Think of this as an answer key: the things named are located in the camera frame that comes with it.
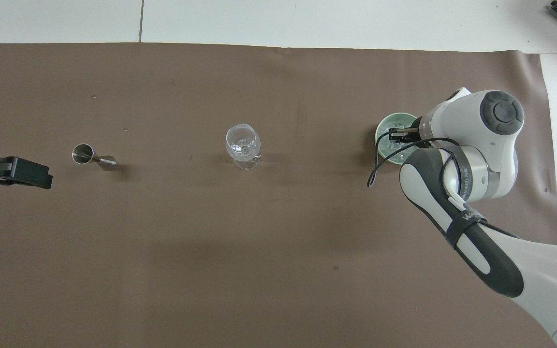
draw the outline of wine glass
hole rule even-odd
[[[239,123],[227,130],[225,148],[238,168],[253,169],[261,161],[261,140],[257,132],[246,123]]]

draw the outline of brown tablecloth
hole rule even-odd
[[[0,44],[0,347],[552,347],[404,198],[366,188],[373,132],[456,88],[524,106],[520,172],[489,222],[557,243],[538,55],[196,44]],[[235,167],[226,130],[259,133]],[[89,143],[120,170],[75,165]]]

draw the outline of white robotic arm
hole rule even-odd
[[[420,119],[431,142],[400,172],[405,196],[427,215],[474,273],[530,313],[557,344],[557,246],[529,242],[489,225],[466,202],[506,194],[517,177],[514,143],[524,114],[511,95],[462,88]]]

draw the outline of stainless steel jigger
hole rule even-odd
[[[115,157],[98,156],[93,148],[87,144],[79,144],[74,147],[73,161],[78,164],[87,164],[97,161],[100,168],[104,170],[115,170]]]

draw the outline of velcro strap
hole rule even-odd
[[[470,227],[471,224],[477,223],[480,220],[485,220],[480,212],[477,212],[472,208],[466,209],[453,218],[453,221],[446,230],[444,238],[446,238],[446,241],[453,247],[453,249],[455,249],[457,242],[461,235],[464,234],[464,231]]]

